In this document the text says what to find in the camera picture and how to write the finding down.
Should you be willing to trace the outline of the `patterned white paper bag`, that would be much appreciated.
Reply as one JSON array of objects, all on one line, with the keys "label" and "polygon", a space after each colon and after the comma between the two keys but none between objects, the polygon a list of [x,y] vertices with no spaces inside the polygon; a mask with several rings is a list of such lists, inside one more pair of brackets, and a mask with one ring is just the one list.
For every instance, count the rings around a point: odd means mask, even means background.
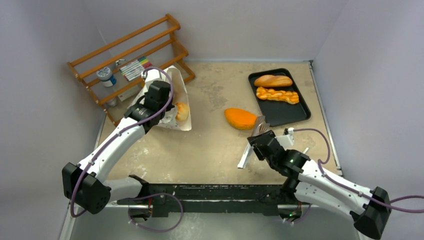
[{"label": "patterned white paper bag", "polygon": [[[172,129],[172,130],[190,131],[192,129],[190,108],[189,108],[189,116],[186,121],[176,120],[176,115],[177,115],[176,103],[186,103],[190,107],[187,89],[185,87],[185,83],[183,81],[180,70],[178,70],[173,65],[164,70],[160,70],[157,67],[148,67],[146,70],[142,72],[142,74],[149,70],[159,70],[162,73],[163,81],[169,83],[171,86],[171,89],[173,89],[171,103],[174,105],[174,108],[171,111],[167,111],[165,113],[164,118],[162,118],[159,121],[158,126],[162,128],[166,128],[166,129]],[[137,99],[143,96],[147,91],[148,91],[148,88],[144,86],[142,90],[136,95],[134,100],[131,102],[128,109],[130,108],[130,106],[137,103],[138,102]]]}]

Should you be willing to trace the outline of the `black plastic tray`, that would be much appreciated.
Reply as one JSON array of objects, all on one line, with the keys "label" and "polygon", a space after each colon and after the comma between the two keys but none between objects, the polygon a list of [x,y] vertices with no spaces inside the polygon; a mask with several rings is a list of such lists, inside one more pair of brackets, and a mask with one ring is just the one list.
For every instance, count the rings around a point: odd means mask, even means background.
[{"label": "black plastic tray", "polygon": [[[258,79],[265,77],[273,77],[273,81],[280,84],[260,84]],[[311,111],[287,69],[277,68],[251,73],[248,82],[261,113],[271,127],[294,124],[311,117]]]}]

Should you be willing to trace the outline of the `braided fake bread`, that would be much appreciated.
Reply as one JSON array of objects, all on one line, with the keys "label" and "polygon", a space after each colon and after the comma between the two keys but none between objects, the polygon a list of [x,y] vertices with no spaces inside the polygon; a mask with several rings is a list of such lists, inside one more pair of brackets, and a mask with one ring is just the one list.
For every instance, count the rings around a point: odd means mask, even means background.
[{"label": "braided fake bread", "polygon": [[291,105],[298,104],[300,97],[295,91],[274,90],[272,88],[258,87],[256,97],[260,100],[286,102]]}]

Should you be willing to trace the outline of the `round fake bread roll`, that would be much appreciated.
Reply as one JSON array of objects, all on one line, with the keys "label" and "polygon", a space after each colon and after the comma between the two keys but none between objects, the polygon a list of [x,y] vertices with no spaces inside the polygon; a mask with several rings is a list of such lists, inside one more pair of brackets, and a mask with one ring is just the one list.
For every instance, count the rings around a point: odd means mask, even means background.
[{"label": "round fake bread roll", "polygon": [[226,121],[235,129],[251,130],[255,126],[257,116],[240,108],[227,108],[224,110]]}]

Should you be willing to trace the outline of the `long fake bread loaf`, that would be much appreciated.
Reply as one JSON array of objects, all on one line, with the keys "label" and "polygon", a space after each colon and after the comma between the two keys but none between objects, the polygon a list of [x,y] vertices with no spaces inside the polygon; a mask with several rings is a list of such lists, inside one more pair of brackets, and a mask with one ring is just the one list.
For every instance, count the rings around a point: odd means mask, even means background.
[{"label": "long fake bread loaf", "polygon": [[263,75],[254,81],[254,86],[263,88],[289,87],[293,80],[284,75]]}]

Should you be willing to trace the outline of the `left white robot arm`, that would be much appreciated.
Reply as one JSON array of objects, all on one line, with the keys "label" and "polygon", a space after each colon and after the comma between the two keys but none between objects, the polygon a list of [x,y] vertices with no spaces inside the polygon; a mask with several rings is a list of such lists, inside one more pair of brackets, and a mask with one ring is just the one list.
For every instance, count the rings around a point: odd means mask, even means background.
[{"label": "left white robot arm", "polygon": [[113,201],[131,199],[146,203],[149,191],[136,176],[108,181],[108,175],[127,150],[156,126],[173,108],[172,84],[155,80],[137,102],[130,106],[116,129],[91,154],[78,164],[67,163],[62,169],[64,195],[70,200],[70,214],[78,217],[74,207],[97,214]]}]

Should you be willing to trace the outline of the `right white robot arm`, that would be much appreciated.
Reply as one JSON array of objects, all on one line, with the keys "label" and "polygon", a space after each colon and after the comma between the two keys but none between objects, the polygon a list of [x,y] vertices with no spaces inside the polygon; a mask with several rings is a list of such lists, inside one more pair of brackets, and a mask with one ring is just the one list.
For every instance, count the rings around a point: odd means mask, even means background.
[{"label": "right white robot arm", "polygon": [[295,201],[319,206],[353,223],[362,235],[381,239],[391,214],[390,198],[381,187],[370,189],[326,170],[305,153],[292,148],[291,130],[276,136],[272,130],[247,139],[257,158],[286,181],[280,196],[288,204]]}]

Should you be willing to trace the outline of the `seeded fake bread bun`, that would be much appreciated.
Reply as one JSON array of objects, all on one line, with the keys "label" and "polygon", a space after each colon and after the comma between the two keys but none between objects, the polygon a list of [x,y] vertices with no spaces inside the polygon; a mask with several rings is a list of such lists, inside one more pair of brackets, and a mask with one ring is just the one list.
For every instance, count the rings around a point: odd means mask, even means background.
[{"label": "seeded fake bread bun", "polygon": [[184,102],[177,102],[175,106],[177,108],[175,119],[180,122],[186,121],[190,113],[189,105]]}]

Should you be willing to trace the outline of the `small white box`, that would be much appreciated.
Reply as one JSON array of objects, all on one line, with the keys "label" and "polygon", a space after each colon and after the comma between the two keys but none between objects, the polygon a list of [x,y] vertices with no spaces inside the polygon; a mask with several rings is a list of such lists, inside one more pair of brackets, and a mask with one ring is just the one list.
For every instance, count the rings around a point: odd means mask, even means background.
[{"label": "small white box", "polygon": [[127,100],[128,98],[132,97],[133,95],[134,95],[134,93],[132,91],[128,90],[128,91],[120,93],[117,97],[119,98],[120,101],[123,102],[123,101]]}]

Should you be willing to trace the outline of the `pack of coloured markers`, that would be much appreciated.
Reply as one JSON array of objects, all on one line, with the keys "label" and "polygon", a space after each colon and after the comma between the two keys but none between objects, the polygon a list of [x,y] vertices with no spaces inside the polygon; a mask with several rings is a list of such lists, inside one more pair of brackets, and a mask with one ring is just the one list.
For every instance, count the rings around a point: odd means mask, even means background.
[{"label": "pack of coloured markers", "polygon": [[143,71],[151,66],[152,63],[145,56],[141,56],[122,66],[119,71],[130,82],[140,77]]}]

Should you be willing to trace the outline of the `orange wooden rack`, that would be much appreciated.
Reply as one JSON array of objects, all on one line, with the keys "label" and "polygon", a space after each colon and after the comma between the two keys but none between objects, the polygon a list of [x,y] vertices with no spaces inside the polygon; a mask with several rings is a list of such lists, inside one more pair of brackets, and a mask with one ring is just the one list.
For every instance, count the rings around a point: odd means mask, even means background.
[{"label": "orange wooden rack", "polygon": [[[113,56],[106,61],[82,72],[79,73],[76,69],[77,66],[93,59],[94,57],[99,56],[100,54],[111,50],[112,48],[134,38],[138,35],[145,33],[146,31],[166,23],[167,28],[154,36],[136,44],[135,46],[124,50],[123,52]],[[117,126],[120,122],[120,118],[113,117],[110,111],[107,109],[106,104],[108,101],[113,98],[118,97],[122,93],[127,90],[135,87],[135,86],[143,86],[145,81],[141,77],[141,70],[146,69],[147,67],[151,67],[152,64],[149,62],[148,57],[159,50],[167,46],[172,47],[173,57],[170,58],[165,63],[159,65],[158,67],[161,69],[166,69],[174,64],[177,64],[181,69],[185,71],[187,76],[183,79],[183,82],[186,84],[192,81],[196,75],[195,73],[188,67],[185,63],[184,58],[189,55],[188,50],[179,42],[176,31],[181,29],[181,25],[179,21],[174,18],[171,14],[167,13],[162,18],[155,20],[127,35],[124,35],[117,40],[108,43],[88,54],[82,56],[76,60],[67,63],[67,66],[73,73],[74,77],[82,83],[85,89],[88,91],[94,102],[103,109],[105,115],[109,118],[111,123],[114,126]],[[111,70],[113,75],[120,74],[127,80],[128,84],[121,87],[118,90],[115,90],[113,93],[105,96],[103,98],[99,98],[92,90],[94,86],[101,82],[100,77],[96,77],[91,81],[86,81],[86,78],[94,75],[97,71],[102,70],[105,67],[109,67],[112,64],[115,64],[115,68]]]}]

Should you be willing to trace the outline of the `blue lid jar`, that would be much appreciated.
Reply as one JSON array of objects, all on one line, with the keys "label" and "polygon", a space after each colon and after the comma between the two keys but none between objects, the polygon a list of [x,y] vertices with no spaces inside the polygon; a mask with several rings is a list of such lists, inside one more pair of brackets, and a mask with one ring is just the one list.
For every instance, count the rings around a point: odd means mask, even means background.
[{"label": "blue lid jar", "polygon": [[99,69],[96,76],[106,88],[113,87],[117,82],[113,71],[108,66]]}]

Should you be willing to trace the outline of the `aluminium frame rail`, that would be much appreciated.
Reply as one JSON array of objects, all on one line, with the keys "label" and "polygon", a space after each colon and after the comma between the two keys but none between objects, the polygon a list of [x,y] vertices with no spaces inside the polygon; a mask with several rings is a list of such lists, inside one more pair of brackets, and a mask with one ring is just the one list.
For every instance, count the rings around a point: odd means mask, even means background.
[{"label": "aluminium frame rail", "polygon": [[148,183],[133,176],[120,181],[83,183],[75,195],[75,203],[92,214],[98,213],[113,201],[141,201],[171,194],[184,201],[259,202],[265,205],[293,204],[301,199],[301,192],[288,186],[237,184],[168,184]]}]

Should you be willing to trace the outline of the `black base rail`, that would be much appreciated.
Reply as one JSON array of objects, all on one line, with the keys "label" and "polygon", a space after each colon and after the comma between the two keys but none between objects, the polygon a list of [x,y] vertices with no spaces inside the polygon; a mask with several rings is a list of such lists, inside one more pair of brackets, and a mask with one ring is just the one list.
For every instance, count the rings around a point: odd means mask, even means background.
[{"label": "black base rail", "polygon": [[167,217],[170,213],[262,214],[298,219],[309,205],[299,202],[282,184],[148,183],[134,198],[117,201],[133,217]]}]

